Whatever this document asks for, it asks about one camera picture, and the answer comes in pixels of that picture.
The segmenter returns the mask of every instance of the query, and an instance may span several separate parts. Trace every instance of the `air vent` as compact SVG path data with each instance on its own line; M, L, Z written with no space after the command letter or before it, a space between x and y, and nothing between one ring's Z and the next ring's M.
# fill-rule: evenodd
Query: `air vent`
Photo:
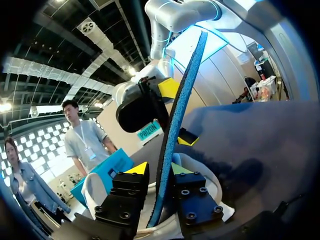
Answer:
M96 27L96 23L93 22L93 21L87 21L87 22L84 22L81 26L81 32L84 34L84 35L88 35L90 33L93 32L93 30L95 29Z

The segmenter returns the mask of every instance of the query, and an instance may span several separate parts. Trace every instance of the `blue foam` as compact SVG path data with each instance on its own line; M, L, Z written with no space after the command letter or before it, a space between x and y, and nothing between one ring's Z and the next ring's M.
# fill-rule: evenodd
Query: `blue foam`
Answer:
M177 97L177 103L174 109L173 118L169 126L168 139L165 146L162 164L159 192L147 228L152 228L157 225L161 216L175 145L178 139L179 130L186 111L187 103L198 74L199 66L206 46L207 37L207 32L201 33L198 44L185 70L184 85L179 96Z

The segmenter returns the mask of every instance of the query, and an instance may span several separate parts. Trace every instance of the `teal box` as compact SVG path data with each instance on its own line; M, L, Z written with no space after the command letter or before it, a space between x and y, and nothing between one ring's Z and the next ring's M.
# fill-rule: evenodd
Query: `teal box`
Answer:
M125 151L120 148L113 154L111 154L106 160L96 166L91 173L96 173L101 178L106 192L109 194L112 188L112 179L116 176L118 172L125 172L132 169L134 162L125 153ZM72 195L80 202L83 206L87 207L85 199L81 193L82 186L84 185L85 177L78 182L74 188L71 189Z

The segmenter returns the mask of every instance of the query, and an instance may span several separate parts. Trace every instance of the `blue fabric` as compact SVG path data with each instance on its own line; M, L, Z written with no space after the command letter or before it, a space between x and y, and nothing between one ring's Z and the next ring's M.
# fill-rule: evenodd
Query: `blue fabric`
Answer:
M180 94L175 99L176 106L173 112L172 121L169 126L168 139L165 146L159 192L157 193L153 213L147 225L148 228L152 228L157 225L161 216L175 145L178 139L179 130L186 111L188 100L198 74L207 37L207 32L201 33L197 47L195 48L191 60L185 70L185 76L183 77L184 79L181 81L182 88Z
M34 194L38 202L54 214L56 213L58 206L65 212L70 213L71 209L61 201L29 163L21 162L19 166L22 179L26 182L29 190ZM29 206L19 192L19 182L14 174L10 175L10 187L21 207L23 209L28 209Z
M50 239L48 236L44 234L42 225L40 224L38 219L36 219L36 217L33 215L31 210L28 208L27 212L24 212L24 209L21 209L19 207L17 202L14 200L9 188L5 185L5 182L2 179L2 177L0 177L0 198L4 200L6 206L10 209L15 219L17 219L19 223L25 226L26 228L31 229L33 233L35 233L38 236L38 239Z

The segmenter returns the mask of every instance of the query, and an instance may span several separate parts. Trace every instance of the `sign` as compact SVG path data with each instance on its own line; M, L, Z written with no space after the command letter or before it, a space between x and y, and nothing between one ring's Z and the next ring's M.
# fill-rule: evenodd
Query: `sign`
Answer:
M138 133L137 136L141 141L147 139L150 137L152 134L154 134L156 131L161 129L161 126L157 121L154 121L153 123L148 124L145 126L143 129L141 129Z

